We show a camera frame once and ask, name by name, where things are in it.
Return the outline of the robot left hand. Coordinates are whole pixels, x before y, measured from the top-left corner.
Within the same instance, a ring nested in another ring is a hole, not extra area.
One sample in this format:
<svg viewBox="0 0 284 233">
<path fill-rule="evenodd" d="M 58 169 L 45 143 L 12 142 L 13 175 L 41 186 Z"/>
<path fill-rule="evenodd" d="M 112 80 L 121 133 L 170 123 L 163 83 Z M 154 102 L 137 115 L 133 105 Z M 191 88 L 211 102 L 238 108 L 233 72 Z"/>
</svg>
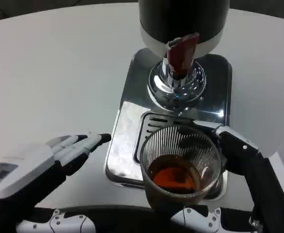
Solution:
<svg viewBox="0 0 284 233">
<path fill-rule="evenodd" d="M 95 224 L 83 214 L 65 217 L 58 209 L 36 205 L 110 140 L 108 133 L 66 135 L 27 145 L 1 158 L 0 233 L 95 232 Z"/>
</svg>

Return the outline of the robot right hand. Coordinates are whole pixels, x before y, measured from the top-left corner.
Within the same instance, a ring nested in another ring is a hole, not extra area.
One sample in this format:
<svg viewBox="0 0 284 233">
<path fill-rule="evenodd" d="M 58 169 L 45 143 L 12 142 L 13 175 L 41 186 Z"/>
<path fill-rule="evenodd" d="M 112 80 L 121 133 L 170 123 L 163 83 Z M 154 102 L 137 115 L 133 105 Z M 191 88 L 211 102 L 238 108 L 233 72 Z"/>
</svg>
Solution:
<svg viewBox="0 0 284 233">
<path fill-rule="evenodd" d="M 226 158 L 226 170 L 244 176 L 254 203 L 252 211 L 217 208 L 207 216 L 183 208 L 171 221 L 196 233 L 284 233 L 284 164 L 278 152 L 265 158 L 258 147 L 229 126 L 194 121 L 180 127 L 206 133 Z"/>
</svg>

